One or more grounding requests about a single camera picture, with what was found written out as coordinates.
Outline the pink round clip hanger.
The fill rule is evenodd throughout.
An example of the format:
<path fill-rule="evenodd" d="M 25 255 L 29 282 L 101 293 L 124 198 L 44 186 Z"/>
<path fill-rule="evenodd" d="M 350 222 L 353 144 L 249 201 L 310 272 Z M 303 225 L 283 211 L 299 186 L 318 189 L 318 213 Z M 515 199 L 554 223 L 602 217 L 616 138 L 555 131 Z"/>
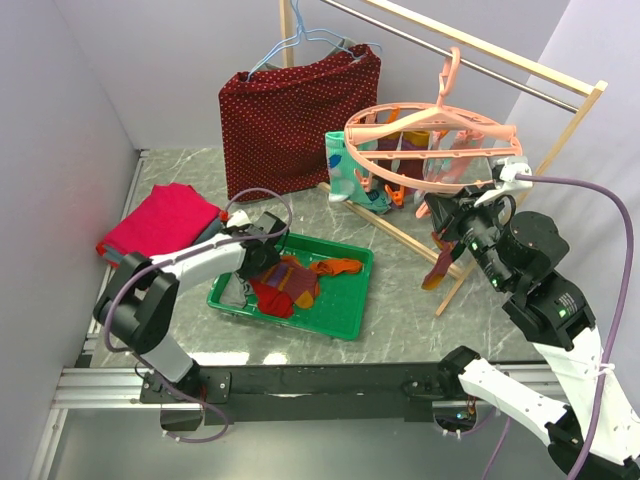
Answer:
<path fill-rule="evenodd" d="M 456 85 L 461 59 L 458 48 L 450 52 L 453 58 L 445 60 L 438 75 L 438 95 L 433 103 L 377 105 L 353 115 L 344 127 L 349 154 L 384 181 L 384 190 L 396 208 L 402 208 L 411 194 L 456 194 L 466 186 L 462 178 L 458 183 L 426 181 L 428 159 L 474 157 L 497 161 L 523 154 L 515 126 L 446 103 Z M 483 134 L 483 146 L 452 150 L 456 133 L 465 130 Z"/>

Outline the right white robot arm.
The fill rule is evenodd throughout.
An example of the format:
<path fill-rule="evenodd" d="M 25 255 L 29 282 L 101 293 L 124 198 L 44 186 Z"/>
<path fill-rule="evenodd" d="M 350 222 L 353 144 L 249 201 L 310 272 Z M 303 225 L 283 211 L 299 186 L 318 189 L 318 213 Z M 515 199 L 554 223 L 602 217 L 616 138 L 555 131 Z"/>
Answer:
<path fill-rule="evenodd" d="M 444 395 L 479 397 L 533 432 L 570 479 L 636 479 L 639 419 L 612 368 L 604 366 L 595 316 L 585 295 L 555 269 L 569 251 L 553 219 L 514 210 L 510 195 L 483 202 L 484 190 L 428 193 L 435 235 L 468 250 L 502 308 L 544 357 L 566 399 L 539 395 L 460 346 L 438 364 Z M 508 221 L 499 219 L 512 208 Z"/>

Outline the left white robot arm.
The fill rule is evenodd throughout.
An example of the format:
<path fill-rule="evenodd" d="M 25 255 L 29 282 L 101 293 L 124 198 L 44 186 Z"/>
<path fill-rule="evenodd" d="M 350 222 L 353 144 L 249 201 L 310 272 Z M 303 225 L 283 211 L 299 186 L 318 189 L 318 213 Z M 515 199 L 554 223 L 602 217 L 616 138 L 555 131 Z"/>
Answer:
<path fill-rule="evenodd" d="M 201 390 L 200 366 L 170 333 L 178 296 L 221 275 L 248 280 L 267 271 L 279 263 L 278 245 L 288 233 L 287 223 L 270 212 L 251 222 L 237 211 L 193 246 L 152 257 L 125 255 L 93 310 L 108 348 L 116 337 L 164 377 L 173 399 L 193 399 Z"/>

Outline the maroon yellow striped sock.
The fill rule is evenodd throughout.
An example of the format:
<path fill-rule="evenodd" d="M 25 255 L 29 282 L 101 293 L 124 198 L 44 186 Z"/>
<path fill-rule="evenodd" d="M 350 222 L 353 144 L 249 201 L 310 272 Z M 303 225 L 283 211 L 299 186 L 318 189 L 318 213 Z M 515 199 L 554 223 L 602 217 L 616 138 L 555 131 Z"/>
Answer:
<path fill-rule="evenodd" d="M 447 275 L 449 267 L 454 263 L 453 252 L 457 246 L 456 242 L 442 240 L 435 232 L 431 236 L 440 253 L 433 268 L 422 281 L 421 288 L 425 291 L 434 290 Z"/>

